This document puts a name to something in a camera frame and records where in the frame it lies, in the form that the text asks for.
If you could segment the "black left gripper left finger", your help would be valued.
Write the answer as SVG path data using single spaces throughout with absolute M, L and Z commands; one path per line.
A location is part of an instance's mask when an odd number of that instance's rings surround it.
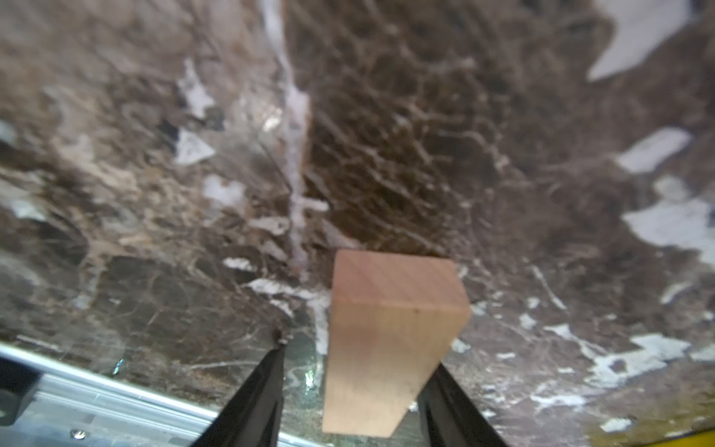
M 276 447 L 286 346 L 269 351 L 192 447 Z

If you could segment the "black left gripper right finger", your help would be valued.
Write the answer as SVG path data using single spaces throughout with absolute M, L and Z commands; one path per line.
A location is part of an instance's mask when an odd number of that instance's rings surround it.
M 443 364 L 420 392 L 417 405 L 426 446 L 508 447 Z

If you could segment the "natural wood building block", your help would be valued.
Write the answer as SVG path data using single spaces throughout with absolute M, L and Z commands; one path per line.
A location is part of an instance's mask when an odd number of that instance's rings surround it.
M 470 318 L 455 262 L 337 251 L 323 432 L 391 437 Z

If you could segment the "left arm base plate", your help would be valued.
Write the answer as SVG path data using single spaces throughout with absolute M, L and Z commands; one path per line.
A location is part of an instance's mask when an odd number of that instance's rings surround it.
M 12 426 L 29 406 L 43 374 L 39 370 L 1 359 L 1 426 Z

